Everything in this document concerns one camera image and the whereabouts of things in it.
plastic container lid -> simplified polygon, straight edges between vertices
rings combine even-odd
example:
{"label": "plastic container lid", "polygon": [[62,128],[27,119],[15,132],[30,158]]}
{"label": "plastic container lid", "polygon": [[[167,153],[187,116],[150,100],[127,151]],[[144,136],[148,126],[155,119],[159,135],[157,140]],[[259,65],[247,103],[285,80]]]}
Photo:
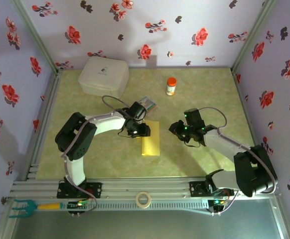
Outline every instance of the plastic container lid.
{"label": "plastic container lid", "polygon": [[167,80],[167,84],[168,84],[169,86],[175,86],[176,83],[177,83],[177,80],[176,80],[176,78],[174,78],[174,77],[169,77],[169,79]]}

